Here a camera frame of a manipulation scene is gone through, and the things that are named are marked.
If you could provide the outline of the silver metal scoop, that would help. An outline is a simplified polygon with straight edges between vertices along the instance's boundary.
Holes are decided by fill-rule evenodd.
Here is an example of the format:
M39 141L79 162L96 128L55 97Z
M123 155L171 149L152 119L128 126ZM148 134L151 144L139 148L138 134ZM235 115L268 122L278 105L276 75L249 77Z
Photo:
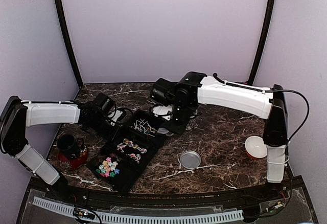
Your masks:
M166 128L159 128L156 132L157 135L166 135L169 131Z

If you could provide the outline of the black bin with lollipops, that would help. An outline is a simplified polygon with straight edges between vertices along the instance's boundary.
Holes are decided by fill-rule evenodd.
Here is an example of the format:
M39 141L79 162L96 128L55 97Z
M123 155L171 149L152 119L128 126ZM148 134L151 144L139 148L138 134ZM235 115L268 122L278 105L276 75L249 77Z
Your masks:
M128 126L142 135L148 136L151 139L157 139L163 143L167 137L158 132L163 123L163 120L138 109L128 122Z

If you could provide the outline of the silver jar lid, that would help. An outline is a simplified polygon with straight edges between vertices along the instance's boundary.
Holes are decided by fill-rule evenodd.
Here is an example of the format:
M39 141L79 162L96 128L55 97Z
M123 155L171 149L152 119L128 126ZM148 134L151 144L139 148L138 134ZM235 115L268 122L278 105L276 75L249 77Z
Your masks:
M185 151L180 155L180 163L186 169L195 169L201 164L201 157L195 151Z

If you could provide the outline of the black bin with small candies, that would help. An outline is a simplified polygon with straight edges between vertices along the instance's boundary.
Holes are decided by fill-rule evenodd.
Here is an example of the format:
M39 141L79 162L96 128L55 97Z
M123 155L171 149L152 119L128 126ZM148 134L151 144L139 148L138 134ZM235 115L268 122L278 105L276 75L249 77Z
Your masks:
M113 138L106 143L112 152L117 152L131 166L143 171L162 146L156 136L149 136L133 129L119 128Z

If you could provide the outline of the black bin with flower candies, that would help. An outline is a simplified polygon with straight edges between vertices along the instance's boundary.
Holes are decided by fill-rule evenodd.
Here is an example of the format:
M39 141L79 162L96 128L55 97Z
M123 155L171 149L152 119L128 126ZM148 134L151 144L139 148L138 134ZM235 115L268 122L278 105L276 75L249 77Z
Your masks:
M133 149L120 152L104 147L86 167L98 179L110 184L113 190L126 194L141 175L144 158L140 152Z

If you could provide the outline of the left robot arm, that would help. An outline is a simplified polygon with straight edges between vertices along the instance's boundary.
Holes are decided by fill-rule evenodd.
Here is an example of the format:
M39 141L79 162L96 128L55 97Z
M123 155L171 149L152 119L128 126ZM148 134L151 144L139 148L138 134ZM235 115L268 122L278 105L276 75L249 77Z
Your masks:
M38 151L44 139L53 138L61 124L78 124L108 138L123 113L114 101L99 94L89 102L31 101L11 96L1 113L1 151L17 159L49 186L60 201L68 201L72 190L64 176Z

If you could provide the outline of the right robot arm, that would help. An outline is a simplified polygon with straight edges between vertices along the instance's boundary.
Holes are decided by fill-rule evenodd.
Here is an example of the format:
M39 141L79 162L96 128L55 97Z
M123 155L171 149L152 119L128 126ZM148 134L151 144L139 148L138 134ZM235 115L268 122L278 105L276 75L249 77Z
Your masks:
M240 110L265 120L263 142L267 148L268 184L261 188L261 196L272 200L281 191L286 163L287 111L281 87L253 87L223 81L216 74L188 72L166 97L172 105L170 120L165 128L181 134L199 104L217 105Z

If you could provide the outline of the pile of small candies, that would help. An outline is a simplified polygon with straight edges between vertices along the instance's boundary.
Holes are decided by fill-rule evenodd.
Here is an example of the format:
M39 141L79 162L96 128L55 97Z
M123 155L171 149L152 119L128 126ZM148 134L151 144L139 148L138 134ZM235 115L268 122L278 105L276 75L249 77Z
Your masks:
M138 164L141 162L142 155L147 153L147 149L145 147L141 147L127 138L124 138L122 142L117 144L116 149L130 157Z

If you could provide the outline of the pile of flower candies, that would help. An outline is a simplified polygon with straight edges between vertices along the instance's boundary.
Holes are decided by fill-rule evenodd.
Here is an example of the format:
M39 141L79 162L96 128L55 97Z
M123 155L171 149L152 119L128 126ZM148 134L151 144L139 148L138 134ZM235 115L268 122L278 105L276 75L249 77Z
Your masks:
M120 174L118 165L119 162L117 161L117 158L107 157L97 166L96 173L105 178L115 177Z

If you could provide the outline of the dark blue mug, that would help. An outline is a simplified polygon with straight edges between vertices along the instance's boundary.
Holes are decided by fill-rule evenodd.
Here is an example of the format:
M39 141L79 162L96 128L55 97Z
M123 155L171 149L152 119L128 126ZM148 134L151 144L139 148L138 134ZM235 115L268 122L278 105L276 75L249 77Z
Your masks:
M80 157L85 149L82 138L75 138L73 135L64 134L57 140L57 147L60 152L69 160Z

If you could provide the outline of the pile of lollipops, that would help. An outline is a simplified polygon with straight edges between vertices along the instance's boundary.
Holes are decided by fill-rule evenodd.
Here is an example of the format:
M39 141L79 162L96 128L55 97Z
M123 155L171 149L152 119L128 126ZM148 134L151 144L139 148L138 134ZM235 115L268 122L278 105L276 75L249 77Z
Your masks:
M132 128L148 136L154 136L157 132L157 129L152 127L150 123L145 119L137 119L133 123Z

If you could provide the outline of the red floral saucer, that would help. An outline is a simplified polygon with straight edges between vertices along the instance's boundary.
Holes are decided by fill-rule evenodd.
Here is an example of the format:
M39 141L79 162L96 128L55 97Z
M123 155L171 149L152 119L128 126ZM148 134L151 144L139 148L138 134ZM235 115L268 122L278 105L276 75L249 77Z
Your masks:
M59 167L64 170L76 170L80 168L87 160L88 150L85 145L81 146L80 155L75 159L68 159L61 151L58 152L57 160Z

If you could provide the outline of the orange and white bowl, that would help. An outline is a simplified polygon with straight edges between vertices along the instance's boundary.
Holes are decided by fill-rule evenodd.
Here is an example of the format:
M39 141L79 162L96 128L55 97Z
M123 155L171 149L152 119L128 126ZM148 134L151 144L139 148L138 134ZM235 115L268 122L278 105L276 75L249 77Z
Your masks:
M259 136L250 136L245 141L246 154L253 160L263 159L267 156L267 148Z

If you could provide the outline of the black front rail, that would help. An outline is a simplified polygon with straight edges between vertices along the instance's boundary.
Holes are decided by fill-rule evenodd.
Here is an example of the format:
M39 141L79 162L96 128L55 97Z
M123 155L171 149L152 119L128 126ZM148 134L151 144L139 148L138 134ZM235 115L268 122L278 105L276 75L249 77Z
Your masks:
M259 193L264 185L209 193L195 194L120 194L117 192L91 190L69 186L75 195L67 202L92 209L109 209L113 206L136 208L195 208L222 205L237 209L257 206L262 203Z

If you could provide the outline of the left black frame post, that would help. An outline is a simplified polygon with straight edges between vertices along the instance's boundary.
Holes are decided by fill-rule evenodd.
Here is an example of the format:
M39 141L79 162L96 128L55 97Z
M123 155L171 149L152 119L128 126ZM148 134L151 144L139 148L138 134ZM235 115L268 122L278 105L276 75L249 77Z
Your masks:
M78 68L77 60L75 57L75 53L73 50L73 45L71 42L71 38L68 32L68 26L65 18L65 13L64 13L64 7L63 7L63 2L62 0L54 0L55 1L55 6L56 6L56 11L57 11L57 16L59 20L59 26L61 29L61 34L63 37L64 45L66 48L66 52L68 55L68 59L74 74L74 78L76 80L76 83L79 88L82 88L84 83Z

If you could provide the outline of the black frame post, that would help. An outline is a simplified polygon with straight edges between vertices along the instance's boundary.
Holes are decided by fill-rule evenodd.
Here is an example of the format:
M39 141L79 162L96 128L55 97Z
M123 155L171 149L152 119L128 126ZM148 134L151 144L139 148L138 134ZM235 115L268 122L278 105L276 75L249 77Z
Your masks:
M64 7L63 7L63 2L62 0L54 0L55 1L55 6L56 6L56 11L57 11L57 16L59 20L59 26L61 29L61 34L63 37L64 45L66 48L66 52L68 55L68 59L74 74L74 78L76 80L76 83L79 88L82 88L84 83L78 68L77 60L75 57L75 53L73 50L73 45L71 42L71 38L68 32L68 26L65 18L65 13L64 13Z
M255 53L252 68L251 68L251 71L250 71L250 74L248 77L248 81L247 81L247 83L249 85L254 84L256 75L259 70L259 66L261 63L262 55L264 52L264 47L266 44L266 40L267 40L269 28L270 28L274 3L275 3L275 0L267 0L266 11L265 11L265 15L264 15L264 20L263 20L262 30L261 30L261 34L260 34L260 38L259 38L259 42L258 42L258 47L257 47L256 53Z

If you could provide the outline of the right black frame post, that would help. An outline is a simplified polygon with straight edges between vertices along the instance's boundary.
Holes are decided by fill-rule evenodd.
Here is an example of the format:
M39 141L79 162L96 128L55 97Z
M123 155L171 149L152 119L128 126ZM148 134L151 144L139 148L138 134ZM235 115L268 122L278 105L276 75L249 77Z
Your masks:
M262 30L261 30L261 34L260 34L260 38L259 38L259 42L258 42L258 47L257 47L256 53L255 53L252 68L251 68L251 71L250 71L250 74L248 77L248 81L247 81L247 83L249 85L254 84L256 75L259 70L259 66L261 63L262 55L264 52L264 47L266 44L266 40L267 40L269 28L270 28L274 3L275 3L275 0L267 0L266 11L265 11L265 15L264 15L264 20L263 20Z

